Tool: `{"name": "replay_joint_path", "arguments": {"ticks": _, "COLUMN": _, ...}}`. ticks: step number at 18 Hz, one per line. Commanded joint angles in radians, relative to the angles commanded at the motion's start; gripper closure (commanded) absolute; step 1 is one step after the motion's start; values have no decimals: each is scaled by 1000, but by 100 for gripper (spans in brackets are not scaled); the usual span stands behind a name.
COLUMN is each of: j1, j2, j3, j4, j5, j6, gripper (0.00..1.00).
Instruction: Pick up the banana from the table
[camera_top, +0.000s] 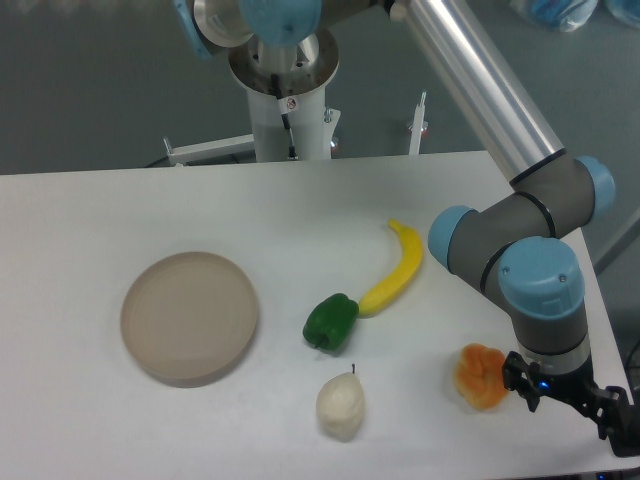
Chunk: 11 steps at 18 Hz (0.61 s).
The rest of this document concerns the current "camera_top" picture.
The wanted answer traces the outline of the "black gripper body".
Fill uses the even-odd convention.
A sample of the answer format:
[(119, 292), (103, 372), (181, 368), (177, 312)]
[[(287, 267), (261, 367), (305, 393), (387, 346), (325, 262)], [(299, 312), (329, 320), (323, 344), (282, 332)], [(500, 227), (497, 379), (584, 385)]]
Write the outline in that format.
[(550, 374), (542, 369), (542, 365), (531, 362), (528, 366), (531, 386), (525, 393), (520, 392), (528, 406), (537, 406), (542, 397), (549, 397), (571, 406), (592, 406), (594, 404), (594, 381), (592, 356), (575, 370), (564, 374)]

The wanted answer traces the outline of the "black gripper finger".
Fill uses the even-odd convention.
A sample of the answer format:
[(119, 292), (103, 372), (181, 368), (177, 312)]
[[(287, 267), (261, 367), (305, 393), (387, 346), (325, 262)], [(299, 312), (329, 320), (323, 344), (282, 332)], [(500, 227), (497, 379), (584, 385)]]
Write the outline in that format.
[(639, 455), (639, 406), (632, 405), (624, 388), (591, 387), (578, 396), (574, 408), (597, 426), (615, 456)]
[(511, 351), (502, 366), (503, 385), (516, 392), (527, 403), (530, 412), (539, 406), (542, 393), (539, 387), (539, 365), (527, 363), (517, 352)]

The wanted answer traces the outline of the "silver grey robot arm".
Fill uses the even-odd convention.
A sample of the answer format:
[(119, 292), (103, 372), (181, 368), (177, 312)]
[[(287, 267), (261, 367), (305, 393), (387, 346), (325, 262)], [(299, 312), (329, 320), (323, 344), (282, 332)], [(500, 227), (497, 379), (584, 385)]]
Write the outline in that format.
[[(639, 452), (639, 409), (624, 389), (600, 388), (593, 366), (584, 280), (564, 237), (615, 196), (608, 169), (568, 155), (473, 13), (461, 1), (387, 1), (444, 80), (512, 186), (485, 211), (451, 207), (434, 221), (431, 254), (510, 317), (517, 351), (502, 367), (507, 389), (535, 410), (543, 397), (591, 419), (615, 455)], [(202, 58), (224, 49), (249, 95), (258, 160), (327, 160), (337, 117), (324, 89), (339, 60), (329, 28), (366, 1), (178, 1)]]

